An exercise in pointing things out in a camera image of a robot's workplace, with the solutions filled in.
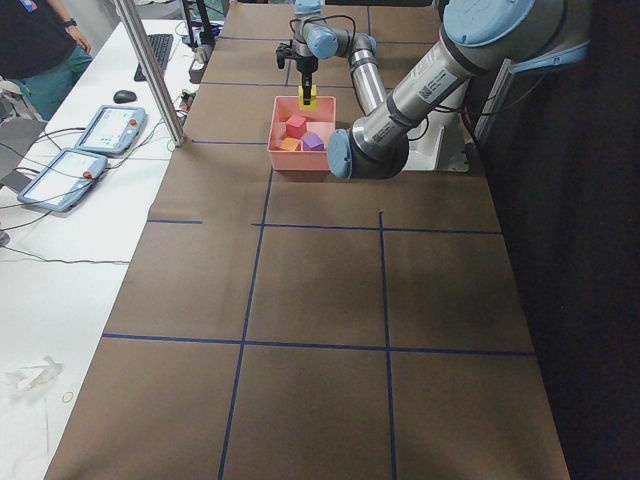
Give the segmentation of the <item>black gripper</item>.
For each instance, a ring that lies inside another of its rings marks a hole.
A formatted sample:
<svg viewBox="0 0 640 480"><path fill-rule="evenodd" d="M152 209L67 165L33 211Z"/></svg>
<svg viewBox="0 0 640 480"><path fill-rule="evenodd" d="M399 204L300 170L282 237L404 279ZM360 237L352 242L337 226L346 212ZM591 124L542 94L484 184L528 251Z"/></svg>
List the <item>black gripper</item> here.
<svg viewBox="0 0 640 480"><path fill-rule="evenodd" d="M302 55L292 42L280 43L275 51L276 64L279 69L285 67L285 62L291 60L295 63L296 70L301 74L300 97L303 104L310 104L313 97L312 74L318 69L318 59L313 55Z"/></svg>

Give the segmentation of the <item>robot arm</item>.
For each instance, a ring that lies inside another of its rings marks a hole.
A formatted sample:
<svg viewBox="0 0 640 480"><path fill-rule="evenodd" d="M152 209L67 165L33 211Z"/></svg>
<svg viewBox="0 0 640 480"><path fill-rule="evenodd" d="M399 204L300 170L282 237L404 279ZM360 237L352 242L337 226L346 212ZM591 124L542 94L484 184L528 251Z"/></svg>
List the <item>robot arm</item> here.
<svg viewBox="0 0 640 480"><path fill-rule="evenodd" d="M319 1L298 1L292 38L276 50L278 65L292 60L301 74L299 101L313 102L312 75L321 59L349 63L363 111L326 144L331 173L342 179L386 179L406 165L408 133L466 80L514 61L516 71L549 72L582 61L589 45L589 1L450 1L438 42L386 92L375 58L376 41L355 29L334 28Z"/></svg>
<svg viewBox="0 0 640 480"><path fill-rule="evenodd" d="M296 16L320 14L324 5L324 0L296 0L294 3L294 14Z"/></svg>

